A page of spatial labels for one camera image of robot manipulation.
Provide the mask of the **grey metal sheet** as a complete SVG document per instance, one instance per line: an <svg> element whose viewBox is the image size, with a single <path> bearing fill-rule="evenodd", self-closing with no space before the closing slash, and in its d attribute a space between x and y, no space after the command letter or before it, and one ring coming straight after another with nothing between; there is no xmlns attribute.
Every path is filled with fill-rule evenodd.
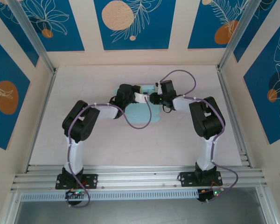
<svg viewBox="0 0 280 224"><path fill-rule="evenodd" d="M196 199L22 202L15 224L266 224L253 188L232 189L210 203Z"/></svg>

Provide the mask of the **small controller circuit board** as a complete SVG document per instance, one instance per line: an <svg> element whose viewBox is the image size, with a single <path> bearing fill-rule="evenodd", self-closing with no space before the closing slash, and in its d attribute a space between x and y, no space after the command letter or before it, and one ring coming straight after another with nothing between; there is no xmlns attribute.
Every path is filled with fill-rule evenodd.
<svg viewBox="0 0 280 224"><path fill-rule="evenodd" d="M223 188L220 189L199 189L198 190L198 201L200 202L208 202L212 198L219 196L222 192L224 192Z"/></svg>
<svg viewBox="0 0 280 224"><path fill-rule="evenodd" d="M68 190L66 191L65 193L65 199L84 199L84 195L85 195L85 192L84 191L74 191L74 190Z"/></svg>

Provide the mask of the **aluminium frame post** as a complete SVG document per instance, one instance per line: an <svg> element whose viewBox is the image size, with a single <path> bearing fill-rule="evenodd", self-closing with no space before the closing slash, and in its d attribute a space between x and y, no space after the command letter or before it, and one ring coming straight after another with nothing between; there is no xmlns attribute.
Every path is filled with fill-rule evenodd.
<svg viewBox="0 0 280 224"><path fill-rule="evenodd" d="M261 2L261 0L249 0L248 1L247 8L243 12L241 19L239 20L238 25L237 25L229 43L227 44L227 47L223 53L223 56L221 57L218 65L217 65L218 71L221 72L223 70L223 68L226 66L226 64L228 63L229 58L233 54L235 47L237 46L239 40L241 39L247 26L249 25L260 2Z"/></svg>
<svg viewBox="0 0 280 224"><path fill-rule="evenodd" d="M13 15L15 16L16 20L18 21L19 25L21 26L22 30L24 31L26 37L29 39L30 43L32 44L37 54L43 61L44 65L46 66L50 74L54 76L56 72L56 67L53 65L43 43L41 42L38 34L33 28L33 25L31 24L20 3L17 0L6 0L6 2L9 8L11 9Z"/></svg>

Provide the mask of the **aluminium rail beam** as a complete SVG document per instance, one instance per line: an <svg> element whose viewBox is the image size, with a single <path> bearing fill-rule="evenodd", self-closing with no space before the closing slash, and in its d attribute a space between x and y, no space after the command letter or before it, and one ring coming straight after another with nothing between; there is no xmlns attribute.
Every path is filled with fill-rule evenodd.
<svg viewBox="0 0 280 224"><path fill-rule="evenodd" d="M194 171L193 166L85 166L84 173L97 174L97 190L151 190L180 189L177 180L180 172ZM32 165L26 173L15 175L12 192L55 191L56 179L62 172L61 165ZM260 168L231 167L219 169L223 187L237 182L236 188L264 187L267 181Z"/></svg>

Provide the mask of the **blue floral wall panel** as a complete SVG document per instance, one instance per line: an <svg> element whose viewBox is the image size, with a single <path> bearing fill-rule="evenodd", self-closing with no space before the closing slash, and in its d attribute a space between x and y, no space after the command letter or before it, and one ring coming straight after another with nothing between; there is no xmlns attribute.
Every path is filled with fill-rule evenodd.
<svg viewBox="0 0 280 224"><path fill-rule="evenodd" d="M84 51L69 0L20 0L48 52Z"/></svg>
<svg viewBox="0 0 280 224"><path fill-rule="evenodd" d="M280 139L280 27L244 75L270 144Z"/></svg>
<svg viewBox="0 0 280 224"><path fill-rule="evenodd" d="M251 65L262 51L261 60L280 64L280 0L261 0L233 51L235 64Z"/></svg>
<svg viewBox="0 0 280 224"><path fill-rule="evenodd" d="M0 0L0 18L15 40L18 42L31 63L36 67L39 60L39 55L21 28L6 0Z"/></svg>
<svg viewBox="0 0 280 224"><path fill-rule="evenodd" d="M225 48L249 0L201 0L189 49Z"/></svg>
<svg viewBox="0 0 280 224"><path fill-rule="evenodd" d="M7 150L30 80L0 45L0 148Z"/></svg>
<svg viewBox="0 0 280 224"><path fill-rule="evenodd" d="M176 0L94 0L103 48L168 49Z"/></svg>

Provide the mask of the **aluminium side rail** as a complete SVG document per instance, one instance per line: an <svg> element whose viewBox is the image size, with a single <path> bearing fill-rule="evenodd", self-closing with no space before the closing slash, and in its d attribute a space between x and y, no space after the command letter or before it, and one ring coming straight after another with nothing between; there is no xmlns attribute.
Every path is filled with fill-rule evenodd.
<svg viewBox="0 0 280 224"><path fill-rule="evenodd" d="M231 96L230 96L226 81L224 79L222 70L220 69L220 67L218 65L216 66L216 70L217 70L218 79L219 79L219 82L220 82L220 85L222 88L224 100L225 100L225 103L227 106L227 111L228 111L228 114L230 117L231 126L232 126L235 140L237 143L238 151L239 151L240 157L244 157L244 159L241 159L242 165L253 168L253 163L250 160L250 156L247 151L246 143L245 143L243 134L240 130L240 126L239 126L239 123L238 123L238 120L237 120L237 117L235 114Z"/></svg>
<svg viewBox="0 0 280 224"><path fill-rule="evenodd" d="M31 143L29 145L29 148L28 148L28 154L27 154L26 159L25 159L25 163L24 163L24 167L22 169L22 173L26 173L28 171L30 159L31 159L33 149L34 149L34 146L35 146L35 143L36 143L36 140L37 140L37 136L38 136L41 124L42 124L42 120L43 120L45 111L46 111L46 107L47 107L47 104L48 104L48 101L49 101L49 97L50 97L52 89L53 89L53 85L54 85L54 82L55 82L55 79L56 79L57 72L58 72L58 67L54 68L53 73L51 75L50 82L49 82L49 85L48 85L47 90L46 90L45 98L44 98L44 101L43 101L42 106L41 106L41 113L40 113L40 116L39 116L39 118L37 120L37 123L36 123L37 126L36 126L36 129L34 131L32 141L31 141Z"/></svg>

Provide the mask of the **light blue paper box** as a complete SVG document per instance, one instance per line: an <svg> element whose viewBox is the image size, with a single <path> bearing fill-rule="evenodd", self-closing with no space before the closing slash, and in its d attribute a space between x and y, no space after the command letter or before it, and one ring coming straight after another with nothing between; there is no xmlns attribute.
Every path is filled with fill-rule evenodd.
<svg viewBox="0 0 280 224"><path fill-rule="evenodd" d="M140 93L147 92L148 95L155 92L154 85L140 85ZM159 105L153 105L152 103L132 103L125 109L125 115L127 116L131 124L146 124L148 121L151 123L160 120L159 113L161 112Z"/></svg>

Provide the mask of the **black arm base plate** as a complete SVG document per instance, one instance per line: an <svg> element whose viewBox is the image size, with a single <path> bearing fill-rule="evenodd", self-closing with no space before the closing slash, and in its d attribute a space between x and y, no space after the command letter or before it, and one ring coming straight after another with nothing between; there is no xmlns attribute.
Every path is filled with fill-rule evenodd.
<svg viewBox="0 0 280 224"><path fill-rule="evenodd" d="M211 185L223 185L221 173L219 171L209 175L195 175L195 172L181 172L178 178L182 187L210 187Z"/></svg>
<svg viewBox="0 0 280 224"><path fill-rule="evenodd" d="M78 175L77 178L81 184L79 184L72 175L66 176L59 174L57 176L55 189L82 189L82 186L86 189L96 189L98 182L97 174L82 174Z"/></svg>

